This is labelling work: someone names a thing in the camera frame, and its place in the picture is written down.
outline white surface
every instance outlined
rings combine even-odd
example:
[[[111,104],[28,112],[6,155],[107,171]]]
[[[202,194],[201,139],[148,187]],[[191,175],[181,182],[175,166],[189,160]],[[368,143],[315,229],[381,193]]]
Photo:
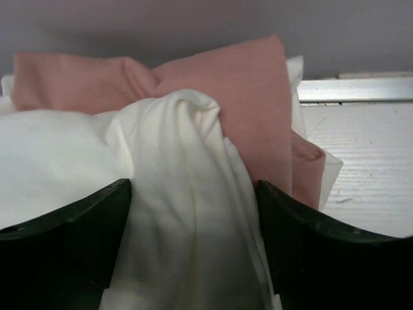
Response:
[[[344,161],[323,212],[413,234],[413,103],[303,107],[308,138]]]
[[[0,116],[0,229],[129,178],[101,310],[271,309],[254,188],[218,112],[181,90],[95,116]]]

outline white towel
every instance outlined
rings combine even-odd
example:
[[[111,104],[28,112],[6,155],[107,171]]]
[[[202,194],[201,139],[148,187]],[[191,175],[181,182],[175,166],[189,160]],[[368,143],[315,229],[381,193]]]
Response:
[[[254,190],[218,112],[210,97],[182,90],[96,116],[0,116],[1,227],[130,178],[101,310],[270,309]]]

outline folded fabric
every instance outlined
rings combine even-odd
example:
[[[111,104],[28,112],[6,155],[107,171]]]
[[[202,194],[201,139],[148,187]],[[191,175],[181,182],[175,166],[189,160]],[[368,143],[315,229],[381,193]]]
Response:
[[[288,78],[290,79],[291,96],[292,96],[292,130],[294,132],[297,132],[297,134],[299,134],[303,139],[307,140],[308,139],[307,131],[305,129],[304,118],[301,112],[301,105],[299,103],[298,91],[297,91],[298,85],[301,83],[301,80],[303,79],[303,73],[304,73],[303,57],[298,56],[298,57],[293,57],[293,58],[288,59],[287,70],[288,70]],[[318,205],[319,210],[321,210],[327,203],[328,197],[330,196],[331,189],[333,188],[333,184],[336,182],[338,174],[340,173],[340,170],[343,166],[343,162],[339,158],[334,157],[326,150],[323,150],[323,152],[325,153],[326,157],[325,157],[325,166],[324,166],[323,176],[321,178],[321,192],[320,192],[319,205]],[[310,167],[310,166],[311,164],[309,163],[308,165],[305,165],[303,169],[305,169],[306,167]],[[297,199],[297,200],[302,202],[305,200],[305,198]]]
[[[154,70],[127,57],[17,53],[12,100],[18,110],[95,114],[183,88],[204,92],[221,105],[224,135],[237,147],[254,183],[267,180],[318,207],[325,155],[290,129],[290,87],[276,36],[178,59]]]
[[[302,56],[293,57],[287,59],[287,72],[290,82],[290,92],[292,96],[292,130],[300,135],[303,139],[307,140],[307,132],[305,129],[304,119],[301,112],[301,106],[299,104],[297,88],[303,79],[304,61]],[[7,74],[2,77],[1,85],[3,87],[3,95],[9,96],[13,89],[14,75]],[[10,97],[0,98],[0,114],[14,112],[15,107],[10,100]],[[323,150],[326,154],[325,168],[323,171],[323,177],[321,179],[321,194],[319,198],[319,210],[321,210],[330,195],[331,188],[334,182],[337,180],[338,174],[343,162],[331,155],[326,150]]]
[[[271,309],[254,189],[218,113],[182,90],[95,116],[0,116],[0,228],[130,178],[101,310]]]

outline pink cloth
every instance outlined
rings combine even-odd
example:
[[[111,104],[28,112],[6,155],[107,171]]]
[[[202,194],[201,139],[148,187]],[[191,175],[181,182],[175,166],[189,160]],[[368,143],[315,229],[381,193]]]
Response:
[[[325,154],[291,131],[291,94],[276,36],[219,48],[153,70],[128,58],[17,53],[12,100],[18,110],[89,114],[192,88],[221,106],[225,136],[250,177],[318,207]]]

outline lavender wall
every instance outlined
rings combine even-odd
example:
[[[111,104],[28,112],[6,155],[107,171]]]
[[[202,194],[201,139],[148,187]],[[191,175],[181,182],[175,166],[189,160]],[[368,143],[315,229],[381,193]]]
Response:
[[[308,78],[413,70],[412,0],[0,0],[0,74],[17,50],[150,66],[277,33]]]

